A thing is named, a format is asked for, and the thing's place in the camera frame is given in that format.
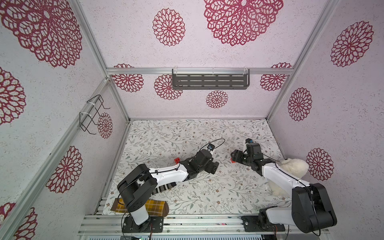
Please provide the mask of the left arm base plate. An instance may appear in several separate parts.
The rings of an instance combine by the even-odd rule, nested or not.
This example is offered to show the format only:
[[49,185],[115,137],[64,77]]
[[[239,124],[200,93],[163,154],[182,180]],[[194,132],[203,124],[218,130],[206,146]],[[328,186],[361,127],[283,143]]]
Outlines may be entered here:
[[122,233],[162,233],[164,217],[149,217],[141,225],[137,225],[133,217],[126,217],[123,222]]

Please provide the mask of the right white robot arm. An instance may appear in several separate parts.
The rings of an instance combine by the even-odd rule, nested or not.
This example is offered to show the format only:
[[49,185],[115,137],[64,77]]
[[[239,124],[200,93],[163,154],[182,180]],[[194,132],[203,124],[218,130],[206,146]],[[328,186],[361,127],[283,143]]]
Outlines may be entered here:
[[234,150],[231,161],[250,167],[261,177],[277,184],[291,197],[290,207],[260,209],[256,225],[263,231],[277,232],[278,227],[295,226],[303,233],[314,233],[337,224],[337,216],[326,188],[300,180],[283,170],[277,161],[262,153],[261,146],[249,140],[244,151]]

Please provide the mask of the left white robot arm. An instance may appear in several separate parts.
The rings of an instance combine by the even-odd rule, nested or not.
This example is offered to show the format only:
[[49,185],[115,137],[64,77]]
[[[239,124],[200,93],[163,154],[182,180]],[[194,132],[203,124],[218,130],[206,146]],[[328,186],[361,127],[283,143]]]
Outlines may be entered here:
[[117,185],[119,197],[133,222],[141,226],[150,218],[145,203],[156,188],[192,180],[202,172],[213,175],[219,164],[213,160],[211,151],[205,149],[170,167],[149,168],[140,164]]

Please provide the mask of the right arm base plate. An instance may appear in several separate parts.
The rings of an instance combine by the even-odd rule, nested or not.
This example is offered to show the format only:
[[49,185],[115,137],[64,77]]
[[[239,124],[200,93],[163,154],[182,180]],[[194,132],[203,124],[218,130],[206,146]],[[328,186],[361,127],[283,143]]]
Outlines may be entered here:
[[272,224],[267,219],[266,215],[242,216],[245,232],[284,232],[284,225]]

